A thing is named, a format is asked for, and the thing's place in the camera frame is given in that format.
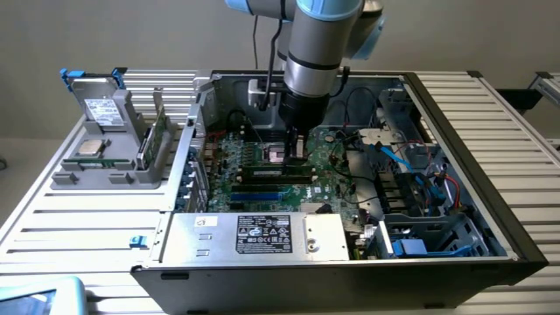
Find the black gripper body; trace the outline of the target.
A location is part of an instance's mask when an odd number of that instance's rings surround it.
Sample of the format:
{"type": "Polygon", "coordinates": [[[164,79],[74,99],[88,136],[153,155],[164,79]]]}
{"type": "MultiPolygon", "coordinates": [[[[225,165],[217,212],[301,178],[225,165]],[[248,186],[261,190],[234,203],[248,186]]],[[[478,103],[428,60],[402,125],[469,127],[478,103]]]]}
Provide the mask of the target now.
{"type": "Polygon", "coordinates": [[[324,120],[328,104],[328,94],[321,97],[306,97],[294,93],[284,93],[278,116],[288,128],[312,129],[324,120]]]}

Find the CPU socket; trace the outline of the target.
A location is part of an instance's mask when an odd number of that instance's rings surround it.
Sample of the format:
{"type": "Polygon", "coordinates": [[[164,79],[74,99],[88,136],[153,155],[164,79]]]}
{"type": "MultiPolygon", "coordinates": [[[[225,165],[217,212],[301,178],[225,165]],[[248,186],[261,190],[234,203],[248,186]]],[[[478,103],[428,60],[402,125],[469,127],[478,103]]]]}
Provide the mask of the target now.
{"type": "Polygon", "coordinates": [[[285,158],[285,147],[281,143],[266,143],[262,147],[262,162],[268,164],[282,164],[285,158]]]}

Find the silver power supply unit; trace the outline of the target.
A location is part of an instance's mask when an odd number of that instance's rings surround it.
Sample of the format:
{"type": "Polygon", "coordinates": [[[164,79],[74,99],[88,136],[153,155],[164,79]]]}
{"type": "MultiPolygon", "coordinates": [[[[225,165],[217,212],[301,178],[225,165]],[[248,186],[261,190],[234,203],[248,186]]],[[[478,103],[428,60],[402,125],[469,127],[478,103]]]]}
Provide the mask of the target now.
{"type": "Polygon", "coordinates": [[[162,262],[192,266],[264,266],[349,259],[338,214],[214,213],[174,215],[162,262]]]}

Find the green motherboard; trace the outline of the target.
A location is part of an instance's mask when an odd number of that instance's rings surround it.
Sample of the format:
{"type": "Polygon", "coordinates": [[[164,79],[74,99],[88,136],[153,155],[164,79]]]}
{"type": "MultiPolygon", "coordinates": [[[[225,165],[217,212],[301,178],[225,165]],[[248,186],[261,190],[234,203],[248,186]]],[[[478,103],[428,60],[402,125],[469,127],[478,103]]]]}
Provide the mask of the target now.
{"type": "Polygon", "coordinates": [[[209,213],[301,212],[301,203],[326,203],[338,214],[344,229],[356,233],[372,219],[365,212],[372,195],[357,193],[364,179],[350,171],[350,153],[357,150],[357,138],[341,130],[317,128],[309,135],[309,159],[302,165],[262,162],[262,147],[281,143],[273,131],[229,132],[212,136],[205,148],[205,170],[209,182],[209,213]],[[230,187],[241,185],[238,177],[314,176],[310,184],[282,184],[278,201],[230,201],[230,187]]]}

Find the metal slat side table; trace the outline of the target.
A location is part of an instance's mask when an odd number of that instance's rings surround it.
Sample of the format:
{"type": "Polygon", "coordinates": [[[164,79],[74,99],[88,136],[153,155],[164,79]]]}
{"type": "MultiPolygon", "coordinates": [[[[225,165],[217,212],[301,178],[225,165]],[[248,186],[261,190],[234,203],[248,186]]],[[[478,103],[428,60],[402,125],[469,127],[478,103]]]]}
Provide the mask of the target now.
{"type": "Polygon", "coordinates": [[[536,72],[534,79],[528,88],[536,90],[550,101],[560,104],[560,82],[557,82],[552,74],[548,72],[536,72]]]}

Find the green graphics card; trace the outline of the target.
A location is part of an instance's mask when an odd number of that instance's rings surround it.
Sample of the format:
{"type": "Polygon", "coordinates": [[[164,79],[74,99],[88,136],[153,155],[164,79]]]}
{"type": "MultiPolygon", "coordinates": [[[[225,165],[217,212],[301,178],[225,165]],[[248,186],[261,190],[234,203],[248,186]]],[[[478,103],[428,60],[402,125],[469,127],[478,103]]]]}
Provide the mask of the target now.
{"type": "Polygon", "coordinates": [[[169,131],[170,122],[165,114],[164,105],[156,106],[156,121],[146,130],[146,136],[141,142],[136,154],[137,169],[145,171],[154,161],[161,148],[164,134],[169,131]]]}

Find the blue disk tray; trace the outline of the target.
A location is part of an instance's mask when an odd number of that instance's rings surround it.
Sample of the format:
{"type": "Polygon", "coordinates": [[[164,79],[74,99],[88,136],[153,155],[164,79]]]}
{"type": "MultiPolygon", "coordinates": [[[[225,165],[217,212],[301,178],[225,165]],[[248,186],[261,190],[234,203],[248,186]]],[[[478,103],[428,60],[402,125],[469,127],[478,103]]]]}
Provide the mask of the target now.
{"type": "Polygon", "coordinates": [[[465,257],[469,255],[472,247],[469,245],[452,251],[426,251],[424,241],[420,239],[402,239],[392,242],[393,253],[398,258],[425,258],[425,257],[465,257]]]}

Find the black expansion slot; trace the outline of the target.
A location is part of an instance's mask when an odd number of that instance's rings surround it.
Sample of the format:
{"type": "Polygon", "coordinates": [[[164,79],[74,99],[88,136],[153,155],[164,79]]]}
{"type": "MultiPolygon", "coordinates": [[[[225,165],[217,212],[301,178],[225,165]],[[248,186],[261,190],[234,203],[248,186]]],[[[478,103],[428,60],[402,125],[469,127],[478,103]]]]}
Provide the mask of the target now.
{"type": "Polygon", "coordinates": [[[230,192],[233,193],[268,193],[268,192],[282,192],[284,187],[278,185],[265,184],[265,185],[234,185],[230,187],[230,192]]]}

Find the grey parts rack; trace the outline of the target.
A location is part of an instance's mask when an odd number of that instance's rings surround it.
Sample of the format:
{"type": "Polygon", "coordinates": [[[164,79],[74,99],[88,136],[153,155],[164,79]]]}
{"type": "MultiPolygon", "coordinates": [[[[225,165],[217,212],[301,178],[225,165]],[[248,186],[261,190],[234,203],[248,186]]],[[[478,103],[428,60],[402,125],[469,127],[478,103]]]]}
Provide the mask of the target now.
{"type": "MultiPolygon", "coordinates": [[[[153,107],[162,104],[162,88],[154,88],[152,93],[153,107]]],[[[64,159],[129,159],[132,162],[117,163],[114,167],[101,165],[60,162],[60,170],[52,174],[50,189],[53,190],[128,190],[156,189],[161,184],[164,166],[172,148],[177,125],[170,122],[169,131],[164,134],[161,148],[149,168],[137,169],[136,154],[148,128],[154,124],[145,121],[144,116],[133,109],[130,92],[118,89],[113,100],[124,119],[122,127],[100,127],[94,121],[82,122],[84,135],[77,139],[77,144],[70,148],[64,159]],[[77,147],[88,139],[106,140],[105,149],[100,156],[76,156],[77,147]]]]}

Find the open black PC case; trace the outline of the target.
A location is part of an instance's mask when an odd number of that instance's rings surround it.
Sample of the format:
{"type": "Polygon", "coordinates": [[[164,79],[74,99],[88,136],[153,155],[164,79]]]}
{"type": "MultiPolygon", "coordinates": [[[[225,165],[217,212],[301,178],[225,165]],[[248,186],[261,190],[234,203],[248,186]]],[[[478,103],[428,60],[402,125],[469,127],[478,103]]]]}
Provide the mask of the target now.
{"type": "Polygon", "coordinates": [[[170,177],[178,188],[152,252],[130,277],[173,315],[458,307],[492,287],[512,286],[549,264],[513,213],[530,200],[549,205],[560,159],[478,72],[354,72],[329,101],[317,128],[357,138],[349,169],[372,195],[370,224],[344,229],[349,259],[306,264],[192,266],[162,262],[174,215],[205,214],[205,148],[229,132],[273,131],[274,110],[248,105],[248,81],[262,72],[197,77],[196,99],[170,177]],[[384,217],[466,215],[490,255],[400,259],[384,217]]]}

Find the blue expansion slot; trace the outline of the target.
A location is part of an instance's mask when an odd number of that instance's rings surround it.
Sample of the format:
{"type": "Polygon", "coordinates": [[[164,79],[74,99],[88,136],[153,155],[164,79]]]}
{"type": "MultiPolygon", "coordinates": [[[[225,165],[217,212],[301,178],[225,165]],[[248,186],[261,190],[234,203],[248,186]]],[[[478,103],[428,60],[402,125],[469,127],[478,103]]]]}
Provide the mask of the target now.
{"type": "Polygon", "coordinates": [[[230,201],[278,201],[282,194],[278,192],[230,194],[230,201]]]}

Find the hard disk with blue bracket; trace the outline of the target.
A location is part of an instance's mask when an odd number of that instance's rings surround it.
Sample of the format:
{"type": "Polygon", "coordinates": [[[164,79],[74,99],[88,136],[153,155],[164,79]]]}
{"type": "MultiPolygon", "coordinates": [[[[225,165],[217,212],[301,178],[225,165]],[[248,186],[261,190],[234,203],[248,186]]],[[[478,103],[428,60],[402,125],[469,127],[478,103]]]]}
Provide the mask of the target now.
{"type": "Polygon", "coordinates": [[[125,89],[122,75],[126,68],[113,68],[110,73],[88,73],[85,70],[60,70],[60,78],[73,94],[88,121],[100,127],[122,127],[124,119],[113,100],[118,89],[125,89]]]}

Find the green RAM stick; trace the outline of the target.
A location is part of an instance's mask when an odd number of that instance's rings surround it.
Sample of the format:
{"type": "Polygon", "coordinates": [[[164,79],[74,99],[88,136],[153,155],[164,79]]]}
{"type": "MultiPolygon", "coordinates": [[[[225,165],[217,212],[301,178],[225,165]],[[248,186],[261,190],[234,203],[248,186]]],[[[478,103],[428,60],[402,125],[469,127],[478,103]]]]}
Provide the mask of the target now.
{"type": "Polygon", "coordinates": [[[64,163],[101,165],[102,167],[114,167],[117,163],[129,164],[132,162],[132,160],[129,160],[129,159],[85,158],[85,159],[64,159],[62,162],[64,163]]]}

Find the metal disk bay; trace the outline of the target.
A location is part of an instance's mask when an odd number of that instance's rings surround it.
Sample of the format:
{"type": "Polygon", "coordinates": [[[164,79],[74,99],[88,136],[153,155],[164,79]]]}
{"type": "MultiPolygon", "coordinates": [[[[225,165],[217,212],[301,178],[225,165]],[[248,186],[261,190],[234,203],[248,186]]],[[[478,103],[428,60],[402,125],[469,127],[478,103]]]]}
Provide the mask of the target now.
{"type": "Polygon", "coordinates": [[[482,236],[466,215],[408,217],[390,214],[384,217],[384,223],[390,244],[396,240],[420,239],[429,252],[452,251],[469,245],[472,249],[465,257],[490,255],[482,236]]]}

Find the silver CPU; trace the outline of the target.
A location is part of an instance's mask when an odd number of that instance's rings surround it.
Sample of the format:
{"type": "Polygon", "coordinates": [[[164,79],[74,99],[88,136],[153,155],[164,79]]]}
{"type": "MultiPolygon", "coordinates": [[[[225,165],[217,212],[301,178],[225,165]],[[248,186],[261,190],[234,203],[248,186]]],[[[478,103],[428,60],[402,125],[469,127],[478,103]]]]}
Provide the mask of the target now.
{"type": "Polygon", "coordinates": [[[105,149],[106,140],[104,139],[88,139],[84,140],[77,147],[76,156],[80,157],[96,157],[100,156],[105,149]]]}

